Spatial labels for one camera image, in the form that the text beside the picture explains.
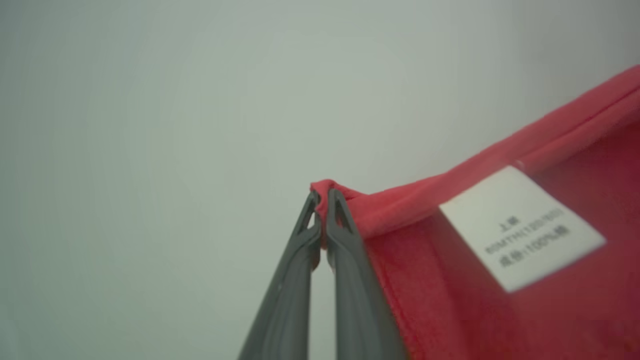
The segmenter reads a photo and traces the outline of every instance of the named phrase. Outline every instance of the white wall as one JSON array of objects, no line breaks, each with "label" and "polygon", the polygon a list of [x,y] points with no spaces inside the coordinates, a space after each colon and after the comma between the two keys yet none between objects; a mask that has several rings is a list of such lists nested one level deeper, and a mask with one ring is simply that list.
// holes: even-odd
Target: white wall
[{"label": "white wall", "polygon": [[[640,62],[637,0],[0,3],[0,358],[233,359],[311,181],[443,172]],[[311,359],[335,353],[314,273]]]}]

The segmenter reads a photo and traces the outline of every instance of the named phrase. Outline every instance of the red fabric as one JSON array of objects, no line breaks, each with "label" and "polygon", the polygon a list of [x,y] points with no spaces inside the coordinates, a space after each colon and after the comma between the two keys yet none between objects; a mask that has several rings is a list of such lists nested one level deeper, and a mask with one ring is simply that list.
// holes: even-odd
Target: red fabric
[{"label": "red fabric", "polygon": [[[506,165],[607,239],[511,294],[438,210]],[[640,66],[445,174],[372,195],[312,184],[330,188],[348,200],[413,359],[640,359]]]}]

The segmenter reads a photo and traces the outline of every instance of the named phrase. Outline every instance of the red garment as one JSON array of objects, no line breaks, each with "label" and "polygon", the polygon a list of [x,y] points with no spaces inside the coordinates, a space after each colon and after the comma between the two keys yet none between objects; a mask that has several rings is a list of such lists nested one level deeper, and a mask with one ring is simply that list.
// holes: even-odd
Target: red garment
[{"label": "red garment", "polygon": [[[507,165],[607,239],[514,293],[438,209]],[[348,200],[414,360],[640,359],[640,66],[442,175],[372,195],[312,184],[321,195],[332,187]]]}]

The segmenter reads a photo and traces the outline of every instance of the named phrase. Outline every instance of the white label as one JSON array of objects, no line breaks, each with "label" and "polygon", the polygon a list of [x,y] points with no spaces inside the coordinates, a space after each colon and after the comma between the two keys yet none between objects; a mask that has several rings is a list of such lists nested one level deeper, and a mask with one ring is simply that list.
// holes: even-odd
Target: white label
[{"label": "white label", "polygon": [[440,209],[507,292],[605,243],[598,231],[514,167],[494,173]]}]

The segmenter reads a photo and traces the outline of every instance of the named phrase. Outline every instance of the care label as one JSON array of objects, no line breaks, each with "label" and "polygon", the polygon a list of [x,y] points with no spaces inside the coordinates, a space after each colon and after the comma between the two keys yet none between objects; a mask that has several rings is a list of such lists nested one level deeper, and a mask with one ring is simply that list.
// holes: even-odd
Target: care label
[{"label": "care label", "polygon": [[440,209],[507,292],[605,243],[598,231],[514,167],[494,173]]}]

